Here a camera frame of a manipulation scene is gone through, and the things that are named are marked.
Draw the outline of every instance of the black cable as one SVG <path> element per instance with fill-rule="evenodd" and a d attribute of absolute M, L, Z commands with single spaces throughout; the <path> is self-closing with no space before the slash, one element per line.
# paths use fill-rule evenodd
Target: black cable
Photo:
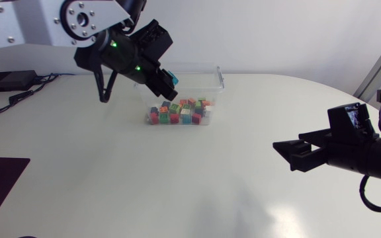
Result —
<path fill-rule="evenodd" d="M 10 104 L 8 104 L 7 106 L 0 108 L 0 113 L 5 112 L 6 110 L 10 109 L 11 107 L 16 105 L 20 101 L 27 99 L 28 97 L 32 96 L 34 93 L 41 91 L 45 87 L 45 85 L 47 85 L 48 83 L 51 83 L 52 81 L 54 81 L 56 78 L 58 78 L 61 75 L 74 75 L 74 74 L 71 74 L 71 73 L 51 73 L 51 74 L 45 75 L 45 76 L 37 76 L 34 79 L 35 83 L 41 84 L 41 86 L 39 86 L 37 89 L 31 91 L 30 94 L 27 94 L 27 96 L 25 96 L 23 98 L 19 98 L 16 101 L 10 102 Z"/>
<path fill-rule="evenodd" d="M 368 201 L 367 197 L 365 196 L 365 193 L 364 193 L 364 190 L 365 190 L 365 186 L 367 184 L 367 180 L 370 176 L 368 175 L 365 175 L 362 180 L 361 180 L 361 183 L 360 183 L 360 195 L 361 195 L 361 200 L 362 202 L 364 202 L 364 205 L 374 211 L 374 212 L 381 212 L 381 207 L 380 206 L 377 206 L 377 205 L 374 205 L 372 202 Z"/>

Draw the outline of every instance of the teal cube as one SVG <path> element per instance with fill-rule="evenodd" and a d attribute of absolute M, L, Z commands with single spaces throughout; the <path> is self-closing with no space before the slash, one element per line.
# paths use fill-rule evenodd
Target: teal cube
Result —
<path fill-rule="evenodd" d="M 159 115 L 159 123 L 168 124 L 169 123 L 169 115 L 167 113 L 161 113 Z"/>
<path fill-rule="evenodd" d="M 190 114 L 184 114 L 182 119 L 183 124 L 191 124 L 192 116 Z"/>
<path fill-rule="evenodd" d="M 170 106 L 170 110 L 169 111 L 170 111 L 171 114 L 179 114 L 180 113 L 180 106 L 173 103 Z"/>

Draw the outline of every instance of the white table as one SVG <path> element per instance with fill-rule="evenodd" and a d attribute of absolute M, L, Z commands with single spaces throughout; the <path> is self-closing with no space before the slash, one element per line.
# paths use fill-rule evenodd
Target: white table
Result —
<path fill-rule="evenodd" d="M 31 162 L 0 208 L 0 237 L 381 237 L 362 175 L 291 172 L 272 147 L 359 100 L 294 77 L 224 77 L 209 126 L 147 125 L 122 77 L 108 104 L 92 76 L 65 76 L 1 114 L 0 157 Z M 366 194 L 381 204 L 381 180 Z"/>

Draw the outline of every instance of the green cube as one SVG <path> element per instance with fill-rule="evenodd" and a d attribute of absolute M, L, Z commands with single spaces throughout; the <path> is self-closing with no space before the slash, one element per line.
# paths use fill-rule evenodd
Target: green cube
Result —
<path fill-rule="evenodd" d="M 183 107 L 182 107 L 182 110 L 183 110 L 183 109 L 189 109 L 189 110 L 190 110 L 190 109 L 191 109 L 191 105 L 189 105 L 189 104 L 184 104 Z"/>
<path fill-rule="evenodd" d="M 169 115 L 167 113 L 161 113 L 159 115 L 159 123 L 162 123 L 162 124 L 169 123 Z"/>
<path fill-rule="evenodd" d="M 170 106 L 170 113 L 171 114 L 179 114 L 180 113 L 180 106 L 179 105 L 177 105 L 177 104 L 172 104 L 171 106 Z"/>
<path fill-rule="evenodd" d="M 202 108 L 201 101 L 196 102 L 195 109 L 201 109 L 201 108 Z"/>

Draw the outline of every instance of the plastic bin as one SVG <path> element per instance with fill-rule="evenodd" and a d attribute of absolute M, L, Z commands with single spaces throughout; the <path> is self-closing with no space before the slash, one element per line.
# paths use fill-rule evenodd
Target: plastic bin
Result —
<path fill-rule="evenodd" d="M 146 106 L 148 122 L 208 125 L 218 105 L 217 96 L 224 90 L 220 68 L 213 63 L 163 63 L 161 66 L 179 80 L 175 85 L 178 95 L 167 105 L 166 112 L 162 106 L 168 104 L 167 99 L 156 97 L 145 85 L 135 83 Z"/>

